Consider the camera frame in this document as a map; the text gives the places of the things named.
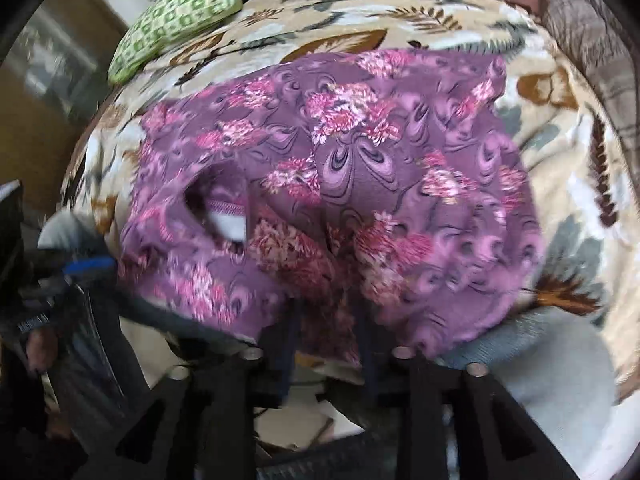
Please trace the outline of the grey trousers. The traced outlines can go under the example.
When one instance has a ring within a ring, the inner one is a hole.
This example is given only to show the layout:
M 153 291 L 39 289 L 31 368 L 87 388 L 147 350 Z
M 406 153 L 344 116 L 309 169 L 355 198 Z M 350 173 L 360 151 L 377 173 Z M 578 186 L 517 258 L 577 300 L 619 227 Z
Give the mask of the grey trousers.
M 44 226 L 39 248 L 97 248 L 98 234 L 63 210 Z M 428 358 L 452 367 L 487 364 L 512 396 L 524 405 L 572 466 L 593 451 L 614 400 L 613 365 L 596 329 L 583 318 L 556 307 L 518 314 L 458 348 L 441 336 L 454 321 L 437 324 L 434 314 L 416 310 L 400 320 L 399 341 Z M 27 361 L 42 372 L 56 356 L 53 332 L 37 332 L 27 341 Z

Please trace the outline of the brown wooden furniture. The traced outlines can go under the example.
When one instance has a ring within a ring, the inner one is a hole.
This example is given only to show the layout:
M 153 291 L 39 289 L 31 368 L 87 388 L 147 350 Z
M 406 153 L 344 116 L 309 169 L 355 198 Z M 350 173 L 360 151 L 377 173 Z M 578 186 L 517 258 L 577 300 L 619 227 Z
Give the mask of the brown wooden furniture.
M 103 0 L 43 0 L 1 58 L 1 181 L 55 208 L 76 142 L 110 93 L 125 26 Z

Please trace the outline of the purple floral garment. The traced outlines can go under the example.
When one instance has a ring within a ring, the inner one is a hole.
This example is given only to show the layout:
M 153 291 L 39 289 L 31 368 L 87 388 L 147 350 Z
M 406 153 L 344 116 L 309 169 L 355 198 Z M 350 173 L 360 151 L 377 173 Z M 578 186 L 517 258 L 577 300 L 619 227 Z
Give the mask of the purple floral garment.
M 357 363 L 362 304 L 434 358 L 499 324 L 544 254 L 495 100 L 495 55 L 310 54 L 141 118 L 119 274 L 257 339 L 303 307 L 303 352 Z

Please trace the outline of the beige leaf-pattern blanket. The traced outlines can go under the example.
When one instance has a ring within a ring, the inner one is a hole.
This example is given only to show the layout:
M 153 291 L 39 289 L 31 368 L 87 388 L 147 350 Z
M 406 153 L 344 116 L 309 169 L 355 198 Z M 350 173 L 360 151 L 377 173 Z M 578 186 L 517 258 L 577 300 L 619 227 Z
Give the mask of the beige leaf-pattern blanket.
M 168 47 L 106 101 L 78 141 L 61 205 L 111 249 L 129 214 L 142 132 L 163 98 L 311 53 L 416 47 L 498 54 L 497 112 L 532 178 L 547 255 L 537 301 L 599 321 L 621 396 L 639 387 L 639 170 L 586 77 L 536 18 L 503 0 L 250 0 Z

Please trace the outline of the green patterned pillow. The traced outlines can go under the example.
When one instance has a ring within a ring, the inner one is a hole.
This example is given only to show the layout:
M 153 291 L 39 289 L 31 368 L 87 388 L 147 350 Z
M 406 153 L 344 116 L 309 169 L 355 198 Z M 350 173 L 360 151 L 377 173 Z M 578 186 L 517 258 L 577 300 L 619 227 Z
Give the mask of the green patterned pillow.
M 219 24 L 242 6 L 242 0 L 155 0 L 120 40 L 108 82 L 123 84 L 171 44 Z

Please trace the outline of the beige striped quilt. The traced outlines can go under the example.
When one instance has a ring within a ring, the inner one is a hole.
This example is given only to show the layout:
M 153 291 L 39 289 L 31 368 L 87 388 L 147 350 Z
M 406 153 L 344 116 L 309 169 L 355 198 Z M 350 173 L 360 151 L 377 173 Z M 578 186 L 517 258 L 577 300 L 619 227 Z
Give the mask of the beige striped quilt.
M 604 0 L 550 0 L 544 27 L 586 77 L 639 170 L 639 48 Z

